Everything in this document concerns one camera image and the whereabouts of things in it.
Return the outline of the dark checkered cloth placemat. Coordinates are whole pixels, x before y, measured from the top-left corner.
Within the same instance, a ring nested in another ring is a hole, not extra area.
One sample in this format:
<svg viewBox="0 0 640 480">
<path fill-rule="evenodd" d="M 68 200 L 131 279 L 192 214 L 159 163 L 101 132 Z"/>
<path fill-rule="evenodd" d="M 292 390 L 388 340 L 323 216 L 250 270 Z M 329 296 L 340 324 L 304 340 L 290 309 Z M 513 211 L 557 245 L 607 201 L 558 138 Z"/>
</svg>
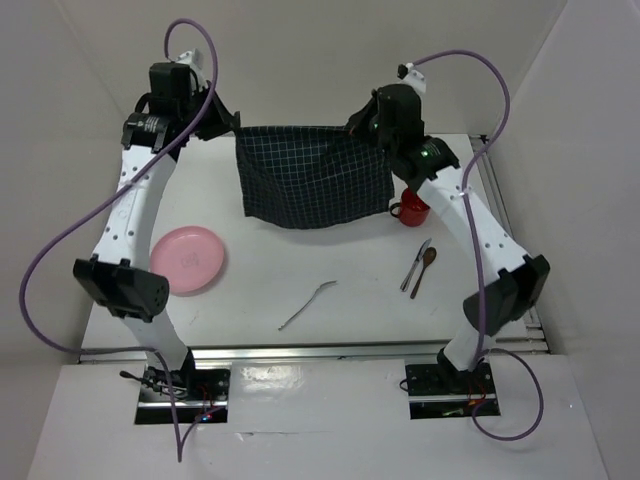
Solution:
<svg viewBox="0 0 640 480">
<path fill-rule="evenodd" d="M 255 126 L 234 135 L 247 217 L 324 229 L 383 213 L 394 197 L 385 154 L 343 127 Z"/>
</svg>

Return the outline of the red enamel mug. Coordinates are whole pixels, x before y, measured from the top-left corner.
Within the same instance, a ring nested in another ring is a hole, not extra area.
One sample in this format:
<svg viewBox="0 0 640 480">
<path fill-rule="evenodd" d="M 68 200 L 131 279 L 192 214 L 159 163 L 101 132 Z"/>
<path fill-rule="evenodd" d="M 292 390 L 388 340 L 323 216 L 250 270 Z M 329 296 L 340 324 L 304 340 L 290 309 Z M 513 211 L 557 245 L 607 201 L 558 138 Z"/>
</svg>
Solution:
<svg viewBox="0 0 640 480">
<path fill-rule="evenodd" d="M 406 188 L 398 202 L 389 206 L 389 213 L 407 227 L 421 226 L 427 219 L 431 208 L 420 197 Z"/>
</svg>

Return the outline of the pink plastic plate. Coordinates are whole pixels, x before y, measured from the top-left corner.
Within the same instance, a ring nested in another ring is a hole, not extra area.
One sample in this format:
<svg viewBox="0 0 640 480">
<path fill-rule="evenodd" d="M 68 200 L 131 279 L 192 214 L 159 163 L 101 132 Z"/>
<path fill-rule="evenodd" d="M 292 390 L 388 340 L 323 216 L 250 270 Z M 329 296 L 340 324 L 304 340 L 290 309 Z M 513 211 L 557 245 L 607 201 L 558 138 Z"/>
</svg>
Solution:
<svg viewBox="0 0 640 480">
<path fill-rule="evenodd" d="M 189 295 L 207 287 L 221 273 L 225 257 L 218 235 L 204 227 L 184 226 L 156 242 L 150 269 L 168 280 L 173 295 Z"/>
</svg>

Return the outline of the silver metal fork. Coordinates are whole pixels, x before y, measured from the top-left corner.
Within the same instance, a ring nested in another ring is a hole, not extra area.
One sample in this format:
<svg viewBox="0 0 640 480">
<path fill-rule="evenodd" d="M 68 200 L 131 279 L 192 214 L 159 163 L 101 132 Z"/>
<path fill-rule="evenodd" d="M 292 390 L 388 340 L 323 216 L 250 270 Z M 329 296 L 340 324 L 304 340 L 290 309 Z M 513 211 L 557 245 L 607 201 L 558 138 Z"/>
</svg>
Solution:
<svg viewBox="0 0 640 480">
<path fill-rule="evenodd" d="M 286 329 L 293 321 L 295 321 L 315 300 L 316 298 L 326 289 L 336 286 L 338 284 L 337 280 L 324 282 L 319 285 L 311 297 L 306 301 L 306 303 L 300 307 L 290 318 L 288 318 L 283 324 L 278 327 L 278 331 L 281 332 Z"/>
</svg>

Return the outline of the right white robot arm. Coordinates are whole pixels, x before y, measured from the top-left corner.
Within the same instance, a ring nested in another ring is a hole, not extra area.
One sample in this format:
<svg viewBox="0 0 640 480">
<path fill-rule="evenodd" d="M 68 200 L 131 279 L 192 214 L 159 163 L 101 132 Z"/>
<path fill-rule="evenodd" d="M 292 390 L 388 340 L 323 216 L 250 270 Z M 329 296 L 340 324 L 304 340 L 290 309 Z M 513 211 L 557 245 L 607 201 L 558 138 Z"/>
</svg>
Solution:
<svg viewBox="0 0 640 480">
<path fill-rule="evenodd" d="M 543 256 L 515 242 L 469 184 L 470 169 L 424 130 L 418 91 L 395 83 L 373 91 L 343 127 L 244 127 L 219 99 L 217 131 L 233 133 L 244 213 L 268 224 L 312 231 L 381 213 L 402 180 L 474 260 L 477 291 L 464 323 L 439 353 L 436 379 L 460 391 L 507 323 L 537 302 L 550 272 Z"/>
</svg>

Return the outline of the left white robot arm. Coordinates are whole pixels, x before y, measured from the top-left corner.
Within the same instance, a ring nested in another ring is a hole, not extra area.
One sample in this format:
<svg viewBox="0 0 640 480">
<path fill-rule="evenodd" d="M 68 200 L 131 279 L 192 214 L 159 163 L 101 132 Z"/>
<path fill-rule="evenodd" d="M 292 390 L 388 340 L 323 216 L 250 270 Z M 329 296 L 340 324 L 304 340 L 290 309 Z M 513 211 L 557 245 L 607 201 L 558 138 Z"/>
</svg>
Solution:
<svg viewBox="0 0 640 480">
<path fill-rule="evenodd" d="M 95 303 L 145 348 L 150 379 L 176 399 L 193 394 L 198 376 L 166 311 L 169 282 L 150 270 L 150 243 L 165 187 L 191 134 L 188 125 L 197 134 L 223 130 L 202 67 L 198 50 L 150 67 L 150 90 L 123 125 L 118 197 L 91 257 L 73 267 Z"/>
</svg>

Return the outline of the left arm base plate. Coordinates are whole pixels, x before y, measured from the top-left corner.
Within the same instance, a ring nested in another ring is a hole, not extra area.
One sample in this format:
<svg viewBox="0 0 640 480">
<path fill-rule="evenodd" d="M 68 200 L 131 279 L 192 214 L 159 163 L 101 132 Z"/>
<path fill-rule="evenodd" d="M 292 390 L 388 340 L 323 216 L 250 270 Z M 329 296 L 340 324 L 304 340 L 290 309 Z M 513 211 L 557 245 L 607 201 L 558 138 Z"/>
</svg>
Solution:
<svg viewBox="0 0 640 480">
<path fill-rule="evenodd" d="M 119 372 L 121 378 L 140 385 L 134 423 L 136 425 L 166 425 L 173 422 L 169 388 L 152 371 L 132 374 Z M 191 384 L 180 380 L 174 383 L 177 419 L 179 424 L 198 420 L 205 424 L 226 423 L 231 380 L 229 368 L 196 370 Z"/>
</svg>

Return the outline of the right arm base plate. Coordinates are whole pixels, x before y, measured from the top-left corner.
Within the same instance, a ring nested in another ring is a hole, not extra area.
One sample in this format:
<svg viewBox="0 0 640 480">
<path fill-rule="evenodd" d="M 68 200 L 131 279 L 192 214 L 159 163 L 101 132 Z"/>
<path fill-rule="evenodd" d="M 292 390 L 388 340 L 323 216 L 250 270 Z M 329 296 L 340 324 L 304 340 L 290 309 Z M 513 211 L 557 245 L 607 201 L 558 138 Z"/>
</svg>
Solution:
<svg viewBox="0 0 640 480">
<path fill-rule="evenodd" d="M 471 417 L 476 406 L 478 416 L 501 415 L 488 362 L 456 379 L 446 377 L 436 364 L 409 364 L 399 388 L 408 395 L 412 420 Z"/>
</svg>

